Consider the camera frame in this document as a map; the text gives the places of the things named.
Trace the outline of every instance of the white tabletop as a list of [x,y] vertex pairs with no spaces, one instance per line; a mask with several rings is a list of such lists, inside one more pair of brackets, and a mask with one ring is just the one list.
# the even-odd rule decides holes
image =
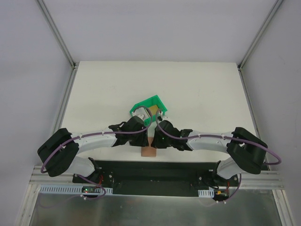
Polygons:
[[[127,121],[129,110],[153,95],[181,129],[223,133],[235,127],[255,130],[235,63],[81,61],[62,127],[91,132]],[[219,161],[228,154],[208,150],[158,149],[157,157],[141,157],[129,145],[98,148],[81,157],[117,161]]]

